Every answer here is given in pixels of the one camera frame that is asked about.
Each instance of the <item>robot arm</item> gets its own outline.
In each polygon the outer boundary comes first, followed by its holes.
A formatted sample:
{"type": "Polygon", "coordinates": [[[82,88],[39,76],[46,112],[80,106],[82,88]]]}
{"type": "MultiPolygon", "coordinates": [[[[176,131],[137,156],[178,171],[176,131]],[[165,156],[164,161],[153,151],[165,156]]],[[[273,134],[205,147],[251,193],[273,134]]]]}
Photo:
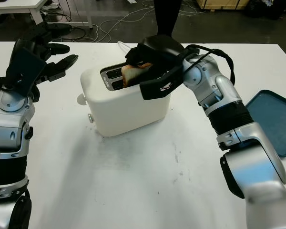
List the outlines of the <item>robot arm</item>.
{"type": "Polygon", "coordinates": [[[140,82],[144,99],[165,97],[182,83],[193,91],[218,135],[219,147],[229,150],[220,164],[230,191],[246,201],[247,227],[286,229],[285,169],[231,82],[233,62],[222,51],[207,49],[228,60],[230,81],[220,73],[216,61],[199,55],[197,48],[201,46],[184,49],[169,37],[154,36],[138,44],[126,58],[132,65],[150,62],[155,66],[146,73],[150,78],[140,82]]]}
{"type": "Polygon", "coordinates": [[[46,63],[55,54],[67,53],[62,44],[48,44],[52,38],[70,32],[69,25],[33,27],[14,46],[5,77],[0,77],[0,229],[27,229],[31,200],[25,174],[33,128],[33,102],[39,100],[37,84],[53,81],[77,60],[70,55],[58,63],[46,63]]]}

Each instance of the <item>cardboard box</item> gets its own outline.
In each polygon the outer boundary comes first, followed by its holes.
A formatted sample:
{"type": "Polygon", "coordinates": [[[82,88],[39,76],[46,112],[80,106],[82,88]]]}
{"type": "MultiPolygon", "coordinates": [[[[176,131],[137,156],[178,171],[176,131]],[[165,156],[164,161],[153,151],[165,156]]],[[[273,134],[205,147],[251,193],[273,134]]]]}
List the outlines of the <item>cardboard box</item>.
{"type": "Polygon", "coordinates": [[[237,10],[243,10],[246,5],[248,4],[249,0],[240,0],[238,5],[237,5],[237,10]]]}
{"type": "Polygon", "coordinates": [[[238,0],[197,0],[204,10],[235,10],[238,0]]]}

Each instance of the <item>white table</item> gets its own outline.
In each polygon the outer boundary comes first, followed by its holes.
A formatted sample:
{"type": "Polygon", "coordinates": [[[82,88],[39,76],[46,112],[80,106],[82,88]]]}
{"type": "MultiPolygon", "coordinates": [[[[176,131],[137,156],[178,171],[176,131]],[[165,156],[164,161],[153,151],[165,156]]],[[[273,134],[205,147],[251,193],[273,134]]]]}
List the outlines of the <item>white table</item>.
{"type": "Polygon", "coordinates": [[[30,13],[36,24],[43,22],[39,9],[47,0],[7,0],[0,2],[0,14],[30,13]]]}
{"type": "MultiPolygon", "coordinates": [[[[103,138],[78,105],[81,72],[124,61],[117,44],[69,43],[77,63],[39,86],[27,174],[31,229],[245,229],[245,202],[227,188],[216,134],[192,92],[172,94],[164,120],[103,138]]],[[[286,55],[274,44],[206,44],[229,54],[246,104],[258,91],[286,98],[286,55]]],[[[0,76],[12,42],[0,42],[0,76]]],[[[66,55],[53,56],[57,62],[66,55]]],[[[215,57],[229,75],[224,59],[215,57]]]]}

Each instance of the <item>floor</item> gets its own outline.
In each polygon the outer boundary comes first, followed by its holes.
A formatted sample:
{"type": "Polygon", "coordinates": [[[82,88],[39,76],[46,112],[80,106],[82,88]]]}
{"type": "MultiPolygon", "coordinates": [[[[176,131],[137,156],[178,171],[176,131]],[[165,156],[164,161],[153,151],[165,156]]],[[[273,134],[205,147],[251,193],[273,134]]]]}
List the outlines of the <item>floor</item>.
{"type": "MultiPolygon", "coordinates": [[[[87,21],[85,17],[85,7],[82,0],[59,0],[63,13],[69,15],[71,12],[72,22],[87,21]]],[[[125,20],[135,21],[143,17],[151,9],[147,6],[152,5],[152,1],[139,0],[138,3],[130,4],[127,0],[91,0],[90,11],[92,21],[95,25],[106,20],[120,20],[130,12],[146,8],[136,12],[125,20]]],[[[216,11],[199,13],[194,12],[193,8],[199,8],[195,2],[184,2],[181,8],[173,37],[181,43],[277,43],[286,52],[286,13],[276,21],[267,18],[249,18],[244,16],[240,11],[216,11]]],[[[61,15],[46,16],[47,21],[66,21],[61,15]]],[[[108,21],[102,24],[101,28],[108,31],[117,21],[108,21]]],[[[8,16],[0,24],[0,41],[15,41],[28,26],[34,25],[28,14],[15,14],[8,16]]],[[[90,30],[87,26],[79,24],[80,28],[86,32],[86,37],[93,39],[77,40],[81,42],[92,42],[96,38],[96,27],[90,30]]],[[[147,13],[144,18],[137,22],[120,22],[110,32],[110,42],[139,42],[142,38],[154,35],[157,32],[154,11],[147,13]]],[[[98,30],[98,41],[108,42],[109,37],[98,30]]],[[[84,31],[74,30],[65,38],[76,38],[84,35],[84,31]]]]}

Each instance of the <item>person's leg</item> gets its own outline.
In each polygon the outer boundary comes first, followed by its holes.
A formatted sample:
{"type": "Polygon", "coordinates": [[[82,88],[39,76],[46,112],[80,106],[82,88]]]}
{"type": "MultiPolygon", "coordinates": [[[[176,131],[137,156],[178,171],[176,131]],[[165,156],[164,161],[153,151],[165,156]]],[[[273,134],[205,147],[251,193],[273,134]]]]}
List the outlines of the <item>person's leg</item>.
{"type": "Polygon", "coordinates": [[[158,35],[165,34],[171,37],[182,0],[153,0],[153,2],[158,25],[158,35]]]}

